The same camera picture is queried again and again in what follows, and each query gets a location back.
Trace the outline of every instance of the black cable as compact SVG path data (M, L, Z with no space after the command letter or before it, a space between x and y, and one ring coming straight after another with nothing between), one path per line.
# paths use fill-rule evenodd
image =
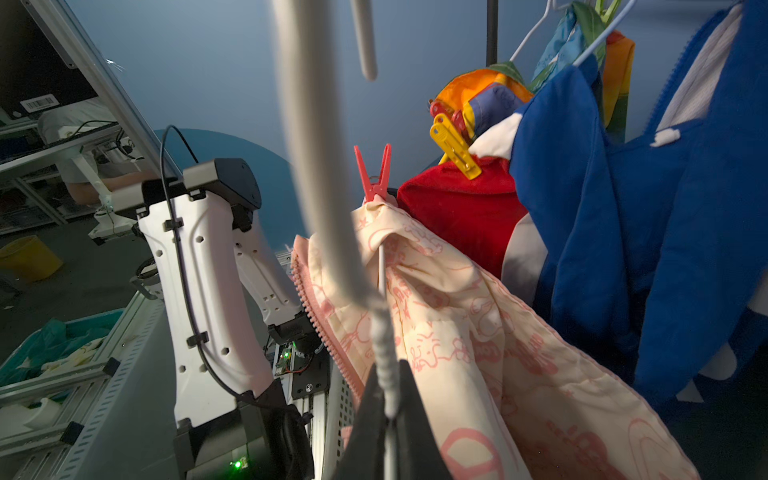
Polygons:
M123 139L124 135L125 135L125 130L121 128L120 131L118 132L117 137L115 137L114 139L115 148L117 148L120 153L130 158L131 160L138 160L136 157L132 156L127 151L123 150L123 145L120 143L120 141Z
M266 338L266 343L264 344L264 348L262 348L262 350L261 350L264 353L264 356L266 356L266 351L270 348L270 344L271 343L273 343L272 337L268 336Z
M74 133L73 133L71 136L72 136L72 137L74 137L75 135L77 135L77 134L79 134L79 133L80 133L80 130L82 130L82 129L83 129L83 127L84 127L85 125L88 125L88 124L93 124L93 123L97 123L97 124L118 124L118 123L117 123L116 121L114 121L114 120L89 120L89 121L83 122L83 123L82 123L82 124L81 124L81 125L78 127L78 129L74 131Z
M107 216L109 217L109 221L112 222L112 235L114 236L114 235L116 235L116 233L114 232L114 220L112 220L112 214L107 212Z
M146 280L147 278L150 278L151 276L154 276L157 274L157 268L155 267L155 270L150 270L149 272L144 272L144 269L147 268L150 265L154 265L154 257L149 257L145 261L139 263L139 266L136 269L136 278L139 280Z
M213 377L214 381L219 384L219 386L227 393L232 395L236 400L239 400L241 402L248 403L253 406L257 406L260 408L270 408L270 409L282 409L287 410L289 412L295 412L298 415L301 415L298 410L294 407L291 409L289 406L275 406L275 405L266 405L263 403L257 402L255 399L251 399L245 395L241 395L234 390L232 390L224 381L219 378L219 376L214 372L214 369L211 367L210 362L208 362L208 358L205 356L205 351L203 350L203 342L200 340L200 329L197 327L197 321L194 319L194 314L192 313L192 302L190 300L191 295L189 291L189 284L187 283L187 271L184 267L184 256L181 253L181 236L179 235L179 226L176 223L176 209L174 208L174 203L170 201L170 194L168 193L168 181L165 177L165 141L168 137L168 132L173 128L176 133L179 134L179 137L181 137L181 140L184 142L184 145L187 146L187 149L190 152L190 155L192 155L192 158L194 159L195 163L199 163L197 161L197 157L195 157L194 152L192 151L192 148L187 143L187 139L184 138L182 133L179 131L178 128L174 125L168 125L165 127L165 131L163 132L163 136L160 140L160 179L162 180L161 183L163 184L163 195L165 196L165 202L168 205L168 211L170 212L170 228L174 232L174 242L176 243L176 259L179 264L179 276L181 277L181 292L184 296L184 305L187 308L187 315L190 319L190 327L192 327L192 334L195 338L195 344L197 345L197 351L200 354L200 359L203 361L203 365L205 366L205 369L208 371L211 377Z

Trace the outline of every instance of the red fabric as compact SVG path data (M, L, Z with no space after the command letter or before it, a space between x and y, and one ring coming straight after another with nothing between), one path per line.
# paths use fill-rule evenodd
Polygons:
M518 200L509 160L484 157L474 180L451 162L429 168L397 191L398 205L488 272L502 274L517 222L528 212Z

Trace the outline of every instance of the clothes hanger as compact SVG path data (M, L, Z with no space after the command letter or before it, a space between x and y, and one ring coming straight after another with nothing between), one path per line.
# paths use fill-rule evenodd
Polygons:
M515 59L518 57L518 54L520 53L520 50L523 49L523 45L528 43L528 39L531 37L531 35L533 35L534 31L538 30L538 28L541 27L541 24L544 23L544 20L547 19L550 12L552 12L552 10L560 10L562 8L563 8L562 6L558 7L555 5L555 0L547 0L547 6L544 8L544 15L539 19L538 22L536 22L536 25L534 25L533 28L531 28L531 30L527 33L525 38L523 38L523 41L520 42L520 45L518 45L518 48L517 50L515 50L515 53L513 53L512 56L509 58L509 61L515 61Z
M584 52L579 55L579 57L574 61L574 66L578 67L582 63L584 63L584 60L589 58L590 55L592 55L592 52L595 51L595 49L605 41L606 38L614 31L616 30L616 27L621 23L622 20L624 20L624 17L627 16L629 11L634 7L634 4L637 3L637 0L629 0L629 3L627 3L627 6L624 7L624 10L619 12L618 15L616 15L616 18L611 22L609 26L606 27L606 29L601 33L593 42L592 45L588 46Z

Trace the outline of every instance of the pink clothespin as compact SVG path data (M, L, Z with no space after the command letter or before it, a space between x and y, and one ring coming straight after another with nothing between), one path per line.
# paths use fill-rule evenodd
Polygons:
M386 188L389 185L389 162L392 160L392 145L387 144L384 147L384 157L382 158L382 169L379 172L379 181L371 184L366 170L366 164L362 161L360 149L355 145L355 159L357 159L357 169L360 170L360 180L362 180L362 189L366 193L366 202L370 202L378 194L382 199L386 199Z

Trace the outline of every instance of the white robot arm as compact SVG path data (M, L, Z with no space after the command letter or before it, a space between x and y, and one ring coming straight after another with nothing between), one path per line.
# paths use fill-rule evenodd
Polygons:
M235 158L195 165L183 177L168 186L168 198L161 180L113 193L118 214L138 219L163 287L179 471L182 478L223 478L258 458L270 478L312 478L304 419L273 378L240 286L279 344L316 336L261 231L256 180Z

